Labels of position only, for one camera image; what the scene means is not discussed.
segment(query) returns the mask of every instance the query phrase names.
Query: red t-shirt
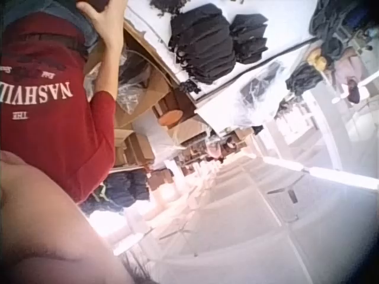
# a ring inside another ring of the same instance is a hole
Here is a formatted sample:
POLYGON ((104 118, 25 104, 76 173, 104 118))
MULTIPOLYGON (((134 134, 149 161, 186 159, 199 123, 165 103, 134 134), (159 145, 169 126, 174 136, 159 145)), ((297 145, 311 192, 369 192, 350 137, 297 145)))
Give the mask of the red t-shirt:
POLYGON ((84 201, 114 164, 115 102, 107 92, 87 101, 84 60, 55 41, 14 41, 30 33, 83 42, 70 22, 36 13, 3 36, 0 70, 1 150, 37 167, 75 202, 84 201))

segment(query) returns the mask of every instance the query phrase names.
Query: hand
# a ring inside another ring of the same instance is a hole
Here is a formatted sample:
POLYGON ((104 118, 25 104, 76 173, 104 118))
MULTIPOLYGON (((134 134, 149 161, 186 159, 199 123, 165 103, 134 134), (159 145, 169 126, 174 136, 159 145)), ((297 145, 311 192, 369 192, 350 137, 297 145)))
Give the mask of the hand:
POLYGON ((97 12, 87 2, 78 2, 76 7, 91 20, 104 40, 106 48, 121 54, 124 45, 124 12, 127 0, 110 0, 103 12, 97 12))

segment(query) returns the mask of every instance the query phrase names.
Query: skin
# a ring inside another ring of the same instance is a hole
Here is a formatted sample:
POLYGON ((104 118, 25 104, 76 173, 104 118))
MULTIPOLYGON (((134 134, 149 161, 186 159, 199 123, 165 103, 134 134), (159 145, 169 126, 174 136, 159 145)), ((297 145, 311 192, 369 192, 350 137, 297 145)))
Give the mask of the skin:
MULTIPOLYGON (((87 3, 77 6, 105 43, 95 90, 115 99, 126 1, 110 0, 102 13, 87 3)), ((0 188, 1 265, 12 283, 133 283, 76 204, 42 171, 2 151, 0 188)))

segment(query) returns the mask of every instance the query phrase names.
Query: plastic bag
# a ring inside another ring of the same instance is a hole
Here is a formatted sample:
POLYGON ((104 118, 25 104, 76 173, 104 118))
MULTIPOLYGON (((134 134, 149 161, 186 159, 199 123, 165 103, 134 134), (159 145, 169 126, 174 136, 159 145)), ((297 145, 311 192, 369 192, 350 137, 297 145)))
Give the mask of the plastic bag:
POLYGON ((124 111, 132 114, 147 92, 151 66, 137 53, 126 50, 125 54, 126 60, 120 66, 116 101, 124 111))
POLYGON ((288 94, 284 70, 281 62, 273 62, 241 89, 231 104, 233 128, 259 126, 275 117, 288 94))

